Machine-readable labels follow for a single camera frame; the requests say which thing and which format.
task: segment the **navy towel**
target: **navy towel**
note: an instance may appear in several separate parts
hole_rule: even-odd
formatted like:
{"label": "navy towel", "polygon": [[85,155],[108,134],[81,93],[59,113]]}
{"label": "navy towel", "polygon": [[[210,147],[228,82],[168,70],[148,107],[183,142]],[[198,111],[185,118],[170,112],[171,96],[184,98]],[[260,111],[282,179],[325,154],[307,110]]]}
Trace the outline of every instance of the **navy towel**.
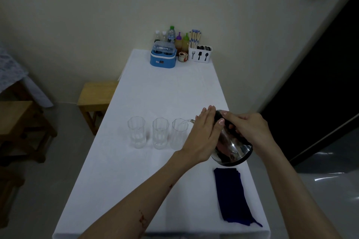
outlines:
{"label": "navy towel", "polygon": [[217,197],[222,217],[227,222],[236,222],[249,226],[257,223],[246,202],[240,173],[235,168],[214,169]]}

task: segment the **bottle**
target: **bottle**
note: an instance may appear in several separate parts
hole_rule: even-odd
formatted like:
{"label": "bottle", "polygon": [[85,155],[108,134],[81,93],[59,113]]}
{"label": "bottle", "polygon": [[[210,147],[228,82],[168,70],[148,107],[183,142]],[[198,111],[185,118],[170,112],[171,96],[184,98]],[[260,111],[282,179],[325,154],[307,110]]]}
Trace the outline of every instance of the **bottle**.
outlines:
{"label": "bottle", "polygon": [[176,38],[176,32],[174,31],[174,26],[170,26],[167,33],[167,42],[174,43]]}
{"label": "bottle", "polygon": [[188,37],[188,33],[182,39],[182,52],[186,52],[188,54],[188,44],[190,42],[190,38]]}
{"label": "bottle", "polygon": [[162,41],[167,42],[167,31],[162,31]]}
{"label": "bottle", "polygon": [[181,33],[178,33],[178,36],[176,37],[176,41],[174,42],[174,46],[177,49],[177,56],[182,51],[182,37]]}
{"label": "bottle", "polygon": [[162,37],[161,37],[161,35],[159,34],[159,30],[156,30],[155,42],[161,41],[161,39],[162,39]]}

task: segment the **empty glass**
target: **empty glass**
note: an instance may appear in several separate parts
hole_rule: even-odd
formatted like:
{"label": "empty glass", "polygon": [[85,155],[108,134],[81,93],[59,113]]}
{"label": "empty glass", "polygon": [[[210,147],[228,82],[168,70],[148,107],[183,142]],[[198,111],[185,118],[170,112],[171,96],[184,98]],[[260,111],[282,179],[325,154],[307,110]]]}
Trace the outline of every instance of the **empty glass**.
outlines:
{"label": "empty glass", "polygon": [[130,138],[135,148],[142,148],[146,144],[145,120],[141,116],[134,116],[127,122]]}
{"label": "empty glass", "polygon": [[152,142],[153,146],[157,149],[163,149],[167,145],[169,123],[167,119],[157,118],[152,123]]}
{"label": "empty glass", "polygon": [[171,131],[171,139],[169,141],[169,145],[174,150],[182,149],[183,144],[187,138],[187,128],[188,122],[187,120],[178,118],[172,122],[172,131]]}

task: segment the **utensil holder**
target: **utensil holder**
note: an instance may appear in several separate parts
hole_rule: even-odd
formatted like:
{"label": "utensil holder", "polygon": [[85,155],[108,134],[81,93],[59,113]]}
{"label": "utensil holder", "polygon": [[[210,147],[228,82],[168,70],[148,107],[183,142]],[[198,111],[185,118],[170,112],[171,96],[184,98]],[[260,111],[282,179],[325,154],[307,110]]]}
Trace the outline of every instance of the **utensil holder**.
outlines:
{"label": "utensil holder", "polygon": [[198,61],[200,63],[208,63],[211,58],[211,53],[213,52],[213,47],[211,47],[211,46],[207,46],[207,47],[209,47],[211,49],[211,51],[195,49],[195,48],[189,47],[188,48],[188,60],[189,61]]}

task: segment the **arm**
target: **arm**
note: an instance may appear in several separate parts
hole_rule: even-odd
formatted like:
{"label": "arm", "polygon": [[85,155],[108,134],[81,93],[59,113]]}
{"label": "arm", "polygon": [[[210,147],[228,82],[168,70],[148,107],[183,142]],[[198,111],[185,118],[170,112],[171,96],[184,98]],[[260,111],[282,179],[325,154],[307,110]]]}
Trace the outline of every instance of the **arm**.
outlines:
{"label": "arm", "polygon": [[341,236],[325,216],[302,180],[274,141],[267,122],[260,114],[235,116],[223,112],[237,132],[253,145],[262,159],[283,215],[288,235],[293,238],[332,238]]}
{"label": "arm", "polygon": [[173,185],[189,169],[208,160],[214,150],[224,119],[214,126],[215,107],[205,108],[180,151],[168,162],[95,221],[79,239],[141,238]]}

